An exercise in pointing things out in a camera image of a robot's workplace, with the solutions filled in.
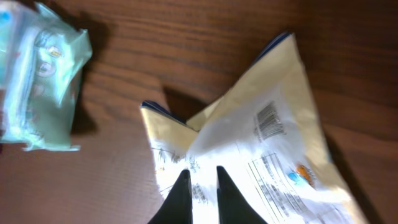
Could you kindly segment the white snack bag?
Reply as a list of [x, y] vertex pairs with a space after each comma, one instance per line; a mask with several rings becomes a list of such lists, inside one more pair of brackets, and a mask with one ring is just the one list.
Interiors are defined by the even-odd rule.
[[220, 223], [216, 167], [267, 223], [366, 223], [333, 162], [295, 36], [272, 40], [222, 97], [188, 120], [140, 107], [163, 200], [190, 172], [193, 223]]

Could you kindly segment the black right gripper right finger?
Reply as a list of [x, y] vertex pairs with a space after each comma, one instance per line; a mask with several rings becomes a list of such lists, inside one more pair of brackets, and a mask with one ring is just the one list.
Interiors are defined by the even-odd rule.
[[216, 167], [218, 176], [218, 211], [221, 224], [267, 224], [248, 204], [232, 178], [222, 166]]

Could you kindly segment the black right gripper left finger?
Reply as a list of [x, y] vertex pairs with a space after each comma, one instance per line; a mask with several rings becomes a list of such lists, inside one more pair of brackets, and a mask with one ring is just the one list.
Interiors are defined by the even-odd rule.
[[192, 224], [190, 172], [181, 171], [168, 196], [148, 224]]

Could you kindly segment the teal wet wipes pack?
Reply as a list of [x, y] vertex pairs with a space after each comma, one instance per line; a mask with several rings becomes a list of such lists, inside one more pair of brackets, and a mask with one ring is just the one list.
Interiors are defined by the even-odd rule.
[[71, 144], [81, 72], [92, 56], [86, 29], [41, 2], [1, 1], [1, 142], [25, 151], [77, 151]]

